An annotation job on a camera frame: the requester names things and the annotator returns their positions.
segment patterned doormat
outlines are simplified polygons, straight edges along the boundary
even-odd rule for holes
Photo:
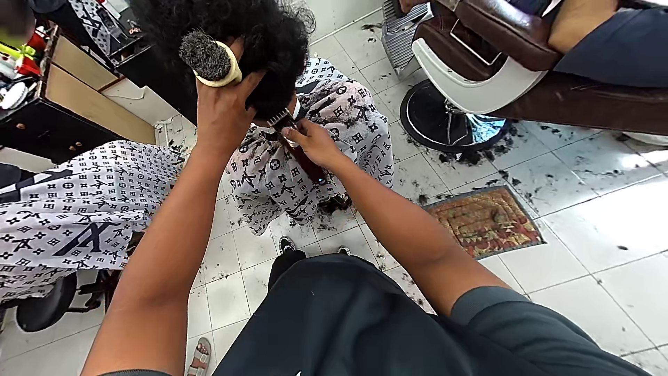
[[[450,230],[476,260],[545,243],[506,187],[463,193],[423,209]]]

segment black sneaker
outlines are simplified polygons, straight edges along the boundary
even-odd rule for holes
[[[346,246],[340,246],[339,247],[339,254],[346,255],[346,256],[352,256],[352,254],[350,253],[350,249],[348,249],[348,247],[346,247]]]
[[[287,236],[281,236],[281,239],[279,240],[279,252],[283,254],[286,250],[296,251],[297,247],[292,239]]]

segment hair brush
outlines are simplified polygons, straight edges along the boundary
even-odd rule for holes
[[[241,82],[241,71],[232,50],[203,31],[187,33],[178,55],[204,85],[219,88],[231,82]]]

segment barber's right hand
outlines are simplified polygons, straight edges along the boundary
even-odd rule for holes
[[[327,129],[307,119],[300,120],[297,128],[299,132],[287,127],[281,132],[287,139],[299,144],[316,165],[335,172],[341,163],[350,161],[336,146]]]

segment patterned barber cape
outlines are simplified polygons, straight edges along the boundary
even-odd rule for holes
[[[113,141],[0,189],[0,302],[76,269],[121,269],[176,182],[181,154]]]
[[[391,188],[392,145],[383,116],[371,92],[336,70],[329,61],[311,58],[297,80],[297,98],[306,118],[329,131],[336,145],[364,171]],[[236,207],[255,235],[288,213],[298,224],[309,223],[317,204],[343,195],[343,184],[331,173],[318,185],[278,140],[273,128],[252,125],[227,165]]]

